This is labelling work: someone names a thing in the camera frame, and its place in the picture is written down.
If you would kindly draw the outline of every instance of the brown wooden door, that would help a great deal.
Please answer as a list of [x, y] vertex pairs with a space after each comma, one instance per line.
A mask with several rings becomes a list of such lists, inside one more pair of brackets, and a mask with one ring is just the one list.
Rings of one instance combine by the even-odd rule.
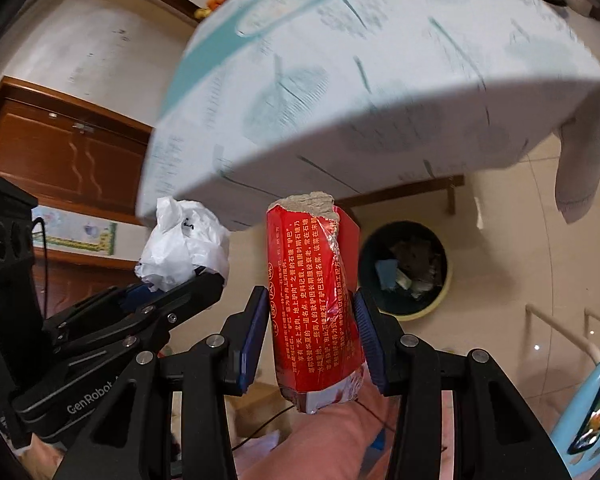
[[[69, 95], [9, 77], [0, 83], [0, 174], [68, 211], [137, 223], [150, 127]], [[49, 250], [48, 314], [111, 285], [137, 283], [134, 262]], [[36, 250], [44, 301], [44, 259]]]
[[5, 100], [0, 174], [31, 194], [133, 215], [146, 143]]

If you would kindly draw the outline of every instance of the red food package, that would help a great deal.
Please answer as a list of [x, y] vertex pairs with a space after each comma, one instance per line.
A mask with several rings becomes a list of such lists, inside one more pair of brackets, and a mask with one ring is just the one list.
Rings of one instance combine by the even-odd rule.
[[276, 376], [301, 412], [354, 399], [362, 384], [350, 295], [359, 240], [356, 223], [323, 192], [278, 200], [267, 211]]

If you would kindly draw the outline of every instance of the plastic bag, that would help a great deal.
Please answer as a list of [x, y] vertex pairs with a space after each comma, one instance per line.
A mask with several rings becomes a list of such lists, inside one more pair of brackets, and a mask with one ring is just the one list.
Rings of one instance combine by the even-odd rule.
[[200, 202], [158, 199], [154, 228], [136, 265], [136, 276], [165, 292], [198, 267], [229, 276], [229, 231]]

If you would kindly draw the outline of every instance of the tablecloth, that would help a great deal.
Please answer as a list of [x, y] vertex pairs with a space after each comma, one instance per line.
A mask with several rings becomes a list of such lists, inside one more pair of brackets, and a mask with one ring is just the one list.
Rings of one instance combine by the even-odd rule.
[[228, 0], [176, 70], [136, 213], [173, 195], [239, 230], [291, 194], [504, 168], [552, 131], [573, 222], [600, 179], [600, 65], [541, 0]]

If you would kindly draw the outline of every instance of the pink pants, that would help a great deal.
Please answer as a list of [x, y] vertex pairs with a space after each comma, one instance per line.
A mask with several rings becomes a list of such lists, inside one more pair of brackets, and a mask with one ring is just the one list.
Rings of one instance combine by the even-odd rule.
[[[380, 395], [368, 375], [358, 401], [390, 428], [397, 421], [398, 399]], [[443, 392], [441, 479], [453, 476], [453, 407], [450, 392]], [[382, 423], [356, 402], [332, 404], [315, 415], [301, 418], [293, 433], [263, 460], [247, 469], [241, 480], [356, 480], [366, 449], [376, 439]], [[382, 480], [389, 464], [394, 434], [386, 431], [385, 452], [367, 475]]]

